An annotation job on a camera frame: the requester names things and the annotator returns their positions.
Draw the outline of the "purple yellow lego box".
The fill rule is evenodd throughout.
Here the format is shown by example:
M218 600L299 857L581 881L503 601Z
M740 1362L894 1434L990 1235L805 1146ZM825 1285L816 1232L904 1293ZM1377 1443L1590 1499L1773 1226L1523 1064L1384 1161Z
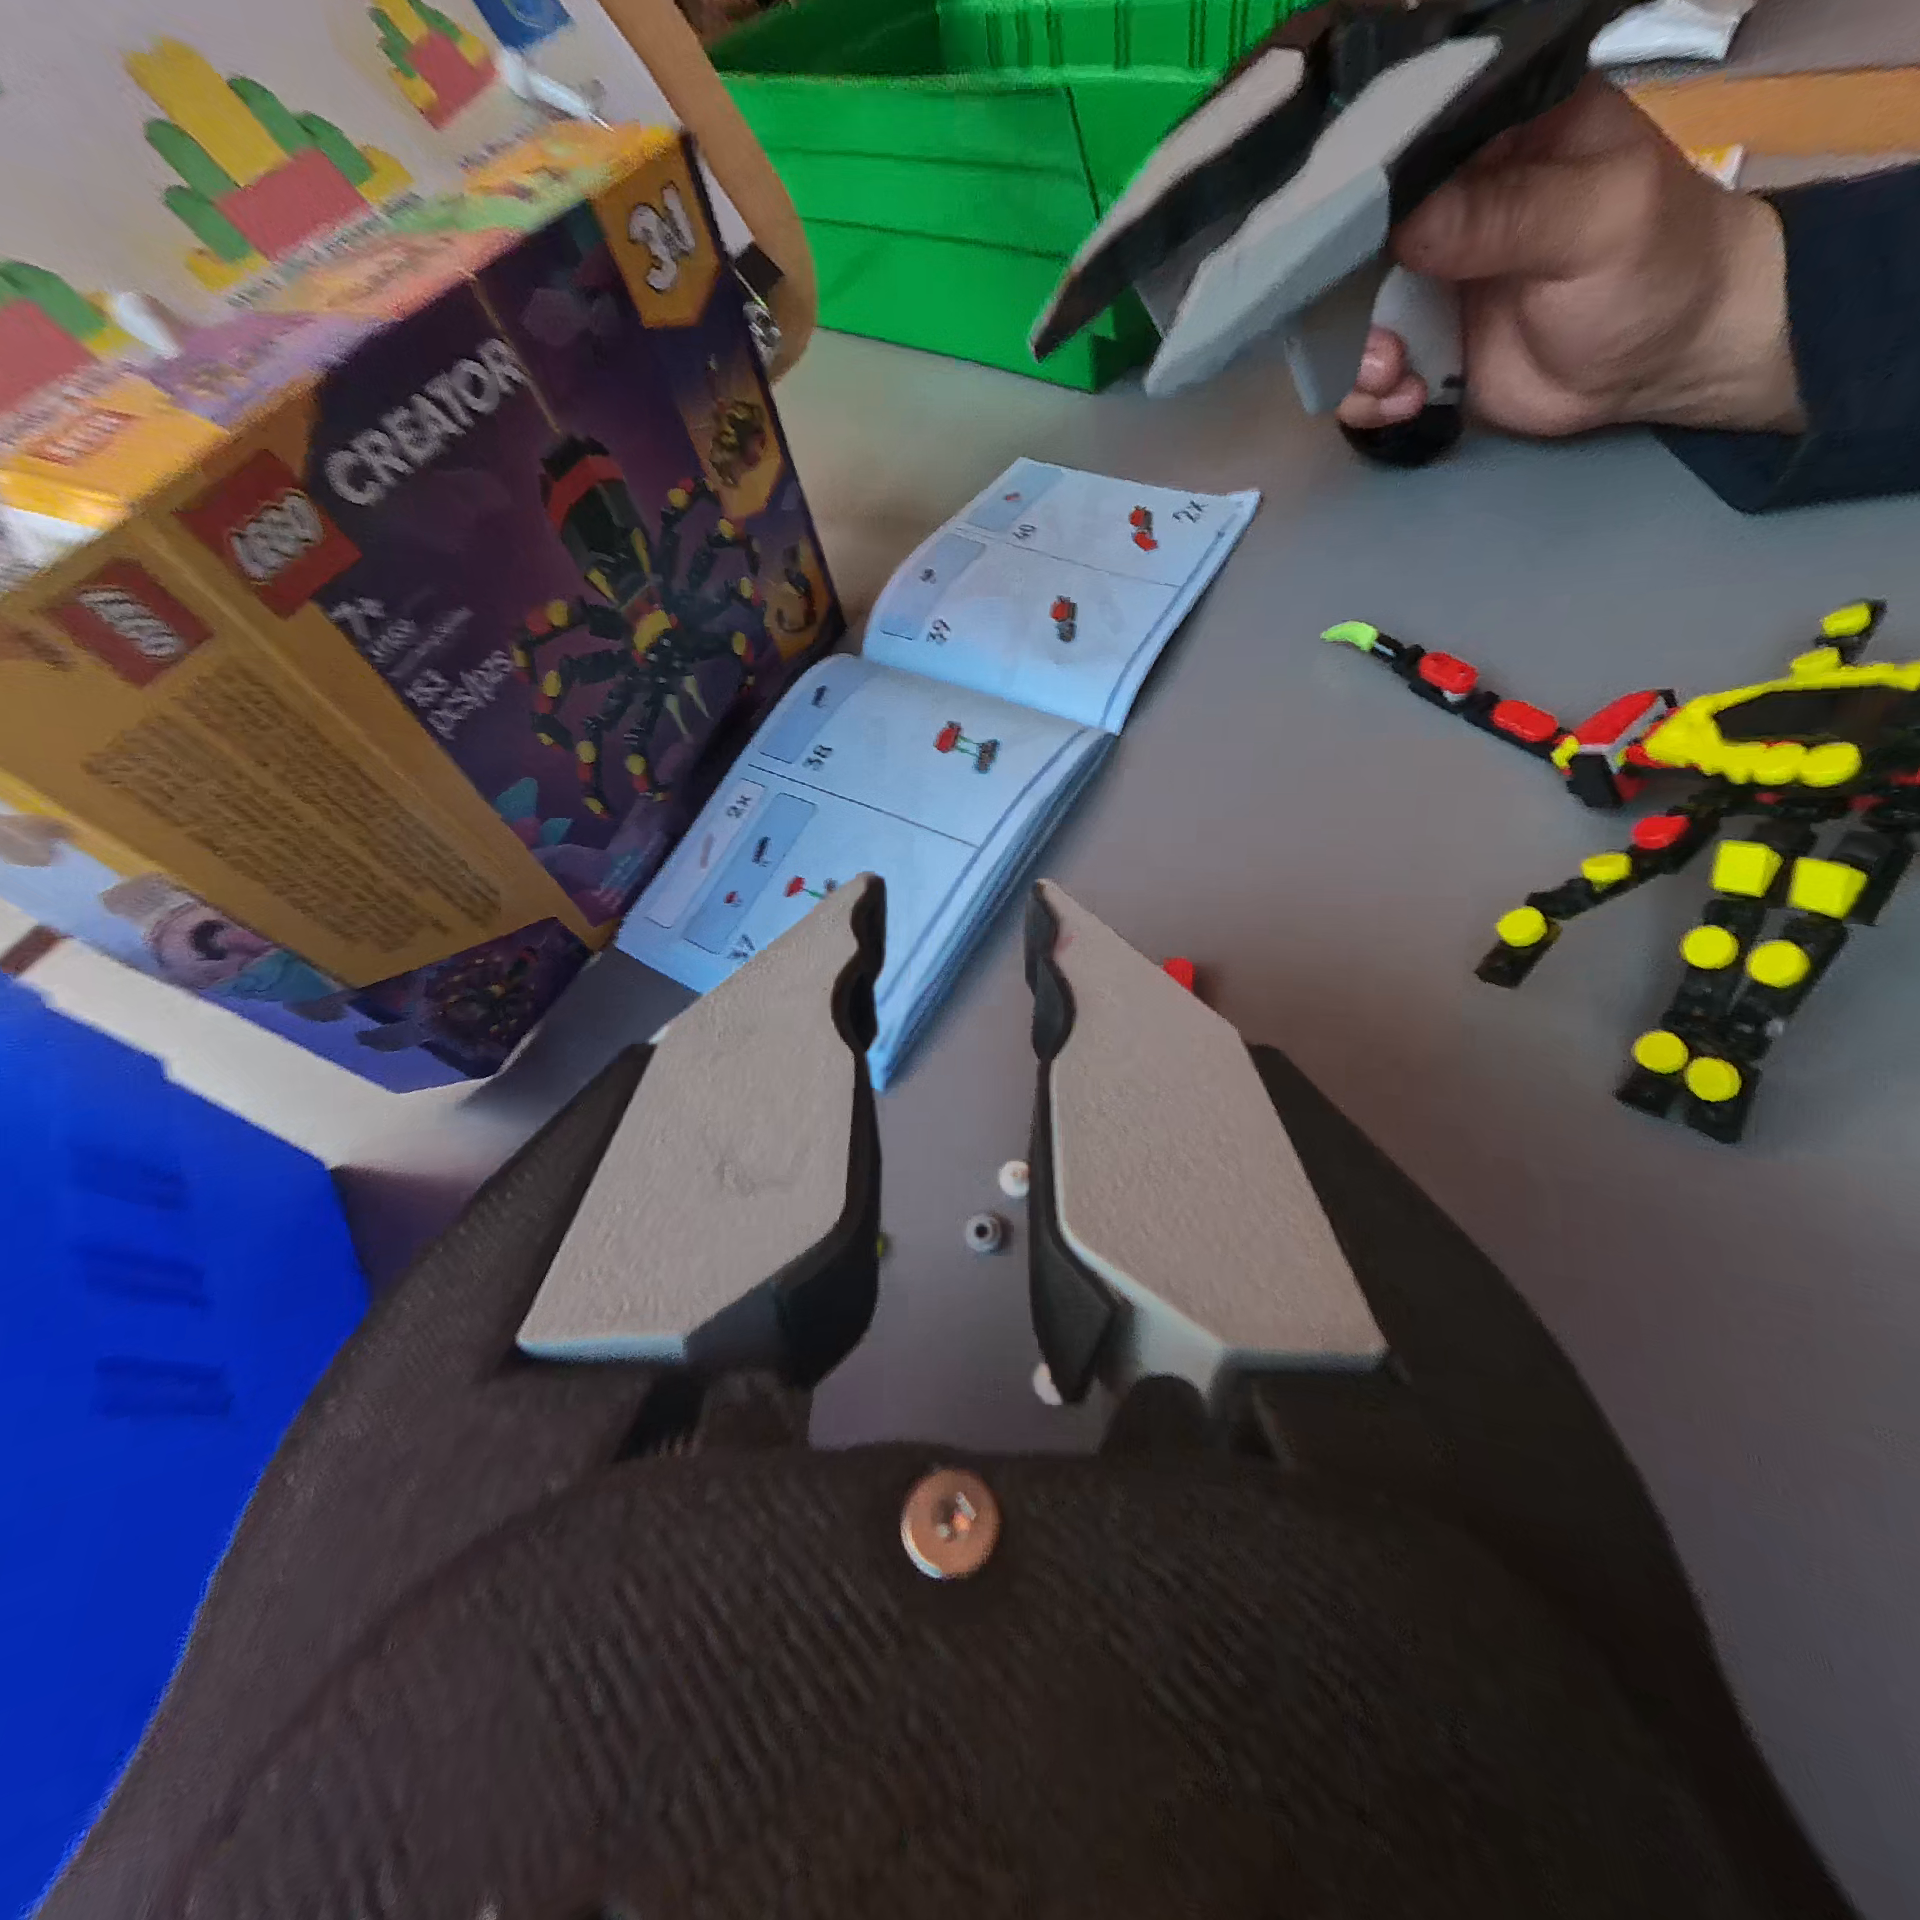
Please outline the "purple yellow lego box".
M550 127L2 412L2 903L491 1077L842 629L696 145Z

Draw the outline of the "person's right hand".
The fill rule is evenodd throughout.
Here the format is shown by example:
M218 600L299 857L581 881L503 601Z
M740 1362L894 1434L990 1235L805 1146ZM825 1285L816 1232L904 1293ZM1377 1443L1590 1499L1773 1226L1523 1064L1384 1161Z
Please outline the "person's right hand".
M1467 398L1500 432L1808 423L1777 209L1702 175L1597 73L1495 136L1392 257L1455 293Z

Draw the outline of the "white crumpled paper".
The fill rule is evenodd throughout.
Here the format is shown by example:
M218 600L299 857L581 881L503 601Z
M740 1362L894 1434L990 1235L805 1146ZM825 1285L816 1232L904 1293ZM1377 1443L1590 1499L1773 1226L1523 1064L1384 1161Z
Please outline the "white crumpled paper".
M1590 48L1591 67L1715 65L1755 2L1632 2Z

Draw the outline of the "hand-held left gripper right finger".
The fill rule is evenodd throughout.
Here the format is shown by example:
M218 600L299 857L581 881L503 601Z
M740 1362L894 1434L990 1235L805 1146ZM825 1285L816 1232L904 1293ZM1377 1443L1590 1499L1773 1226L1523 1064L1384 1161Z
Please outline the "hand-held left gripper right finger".
M1023 925L1037 1058L1027 1307L1061 1402L1387 1355L1333 1216L1231 1022L1054 881Z

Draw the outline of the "printed instruction sheet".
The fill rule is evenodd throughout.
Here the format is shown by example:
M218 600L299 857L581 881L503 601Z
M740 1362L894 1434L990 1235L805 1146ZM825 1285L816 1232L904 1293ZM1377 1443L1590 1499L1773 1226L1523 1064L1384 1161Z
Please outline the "printed instruction sheet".
M386 469L510 396L665 471L686 432L599 238L607 124L678 111L606 2L6 2L2 541L86 547L280 396L438 315L426 396L348 375Z

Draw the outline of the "blue plastic bin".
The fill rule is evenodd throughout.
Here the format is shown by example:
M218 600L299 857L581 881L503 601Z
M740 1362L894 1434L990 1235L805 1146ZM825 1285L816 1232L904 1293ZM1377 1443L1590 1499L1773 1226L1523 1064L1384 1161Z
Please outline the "blue plastic bin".
M2 980L2 1913L74 1854L370 1304L318 1157Z

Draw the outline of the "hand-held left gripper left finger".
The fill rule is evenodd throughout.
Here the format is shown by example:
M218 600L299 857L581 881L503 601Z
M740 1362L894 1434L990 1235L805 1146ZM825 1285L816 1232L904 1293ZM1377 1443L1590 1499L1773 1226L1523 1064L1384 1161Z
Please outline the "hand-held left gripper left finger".
M857 875L659 1031L522 1355L794 1387L851 1355L881 1279L882 956L887 884Z

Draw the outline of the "black yellow lego creature model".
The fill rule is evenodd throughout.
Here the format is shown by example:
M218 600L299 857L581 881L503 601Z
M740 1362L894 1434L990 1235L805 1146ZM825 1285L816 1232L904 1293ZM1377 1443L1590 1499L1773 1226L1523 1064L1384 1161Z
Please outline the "black yellow lego creature model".
M1618 811L1644 786L1683 782L1618 847L1500 913L1473 972L1491 990L1523 987L1573 917L1706 853L1674 990L1632 1036L1615 1101L1736 1146L1770 1050L1916 863L1916 662L1869 659L1885 615L1882 597L1845 600L1764 681L1693 699L1638 689L1576 727L1381 627L1342 619L1321 640L1553 767L1585 808Z

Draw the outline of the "lego instruction booklet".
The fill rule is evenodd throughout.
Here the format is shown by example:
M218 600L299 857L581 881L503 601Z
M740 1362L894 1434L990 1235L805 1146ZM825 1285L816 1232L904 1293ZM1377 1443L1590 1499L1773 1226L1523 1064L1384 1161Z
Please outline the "lego instruction booklet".
M897 1080L1262 510L1018 457L805 668L616 932L709 991L860 875L887 886L870 1077Z

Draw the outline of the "green plastic bin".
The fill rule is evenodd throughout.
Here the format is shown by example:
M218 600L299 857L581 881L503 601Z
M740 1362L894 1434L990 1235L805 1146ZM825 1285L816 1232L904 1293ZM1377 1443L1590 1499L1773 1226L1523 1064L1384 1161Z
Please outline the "green plastic bin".
M820 324L1098 393L1158 344L1126 293L1027 334L1148 148L1300 2L780 2L709 48L816 260Z

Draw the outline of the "person's right forearm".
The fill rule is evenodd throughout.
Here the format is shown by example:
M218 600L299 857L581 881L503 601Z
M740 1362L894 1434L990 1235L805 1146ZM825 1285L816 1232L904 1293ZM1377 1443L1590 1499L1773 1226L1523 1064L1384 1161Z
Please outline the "person's right forearm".
M1728 508L1782 513L1916 494L1916 167L1764 194L1782 217L1805 427L1658 440Z

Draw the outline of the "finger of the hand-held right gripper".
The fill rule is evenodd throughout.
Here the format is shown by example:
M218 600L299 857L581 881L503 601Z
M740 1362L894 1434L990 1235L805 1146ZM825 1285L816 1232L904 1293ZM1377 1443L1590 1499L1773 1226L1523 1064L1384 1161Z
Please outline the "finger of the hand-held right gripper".
M1144 371L1144 393L1172 396L1212 381L1244 347L1377 263L1392 225L1392 164L1497 52L1497 36L1446 37L1364 83L1300 170L1200 263Z
M1145 275L1306 161L1333 108L1327 43L1262 43L1141 161L1054 284L1027 334L1046 361Z

